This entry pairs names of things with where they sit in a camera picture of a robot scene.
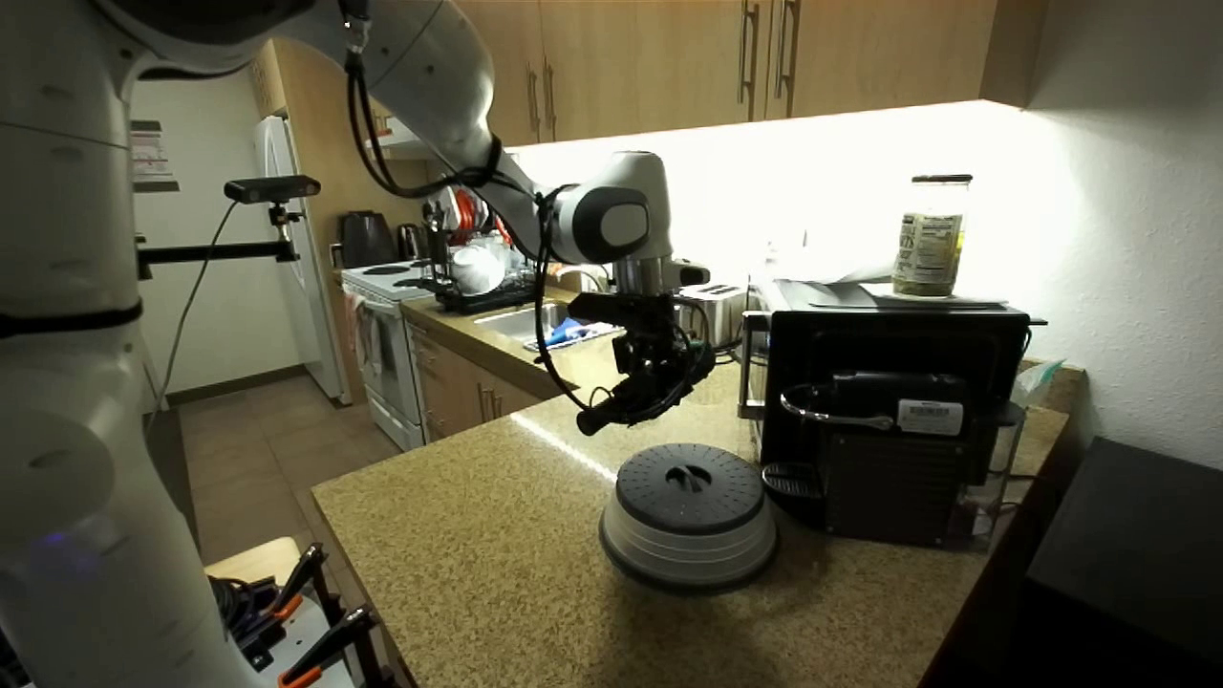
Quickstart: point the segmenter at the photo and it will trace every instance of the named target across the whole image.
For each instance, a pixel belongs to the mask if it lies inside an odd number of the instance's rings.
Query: espresso machine
[[[854,284],[752,291],[740,415],[774,502],[835,535],[987,546],[1022,429],[1010,392],[1043,321]]]

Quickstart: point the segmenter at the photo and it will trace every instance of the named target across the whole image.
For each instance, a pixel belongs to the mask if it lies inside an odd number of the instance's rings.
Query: label
[[[906,214],[900,225],[900,249],[892,276],[921,284],[950,282],[963,220],[964,215]]]
[[[896,426],[922,435],[959,435],[964,425],[964,404],[901,400]]]

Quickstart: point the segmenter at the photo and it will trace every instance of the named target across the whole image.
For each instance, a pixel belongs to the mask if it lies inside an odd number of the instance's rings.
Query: kitchen counter
[[[417,321],[455,341],[467,326]],[[582,347],[563,373],[578,385]],[[755,457],[736,397],[735,367],[718,368],[662,419],[593,439],[555,398],[313,492],[422,688],[916,686],[988,555],[828,538],[777,512],[777,561],[734,593],[656,593],[608,562],[598,518],[635,452]],[[1065,424],[1031,409],[1016,470],[1038,469]]]
[[[567,303],[574,299],[576,293],[548,287],[544,296],[545,302]],[[404,318],[412,326],[424,330],[430,339],[442,346],[476,365],[493,371],[498,378],[521,390],[541,400],[548,400],[558,396],[560,391],[543,368],[534,364],[537,354],[526,349],[521,341],[476,324],[476,320],[481,318],[530,310],[533,307],[533,303],[526,303],[464,315],[444,312],[433,296],[400,303]],[[591,391],[599,386],[613,387],[624,378],[616,373],[615,356],[612,353],[612,340],[615,336],[615,334],[604,334],[589,341],[580,341],[571,347],[554,351],[552,359],[556,373],[572,389]]]

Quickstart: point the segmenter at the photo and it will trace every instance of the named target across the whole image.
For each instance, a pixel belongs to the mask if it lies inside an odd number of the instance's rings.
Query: white refrigerator
[[[260,121],[254,132],[254,148],[259,172],[263,176],[298,174],[292,134],[289,122],[284,119],[273,115]],[[278,263],[294,326],[294,340],[297,342],[297,351],[306,370],[314,378],[319,389],[328,397],[350,404],[352,403],[350,382],[345,380],[344,365],[339,357],[340,337],[333,324],[330,301],[327,298],[319,274],[323,269],[320,265],[325,265],[318,258],[314,241],[311,240],[313,227],[306,214],[306,205],[300,198],[294,198],[285,204],[285,208],[291,213],[302,214],[301,220],[289,225],[294,251],[301,259]]]

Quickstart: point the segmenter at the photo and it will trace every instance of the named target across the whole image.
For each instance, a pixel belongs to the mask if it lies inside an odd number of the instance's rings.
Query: paper
[[[132,120],[132,182],[137,193],[179,189],[163,133],[159,121]]]

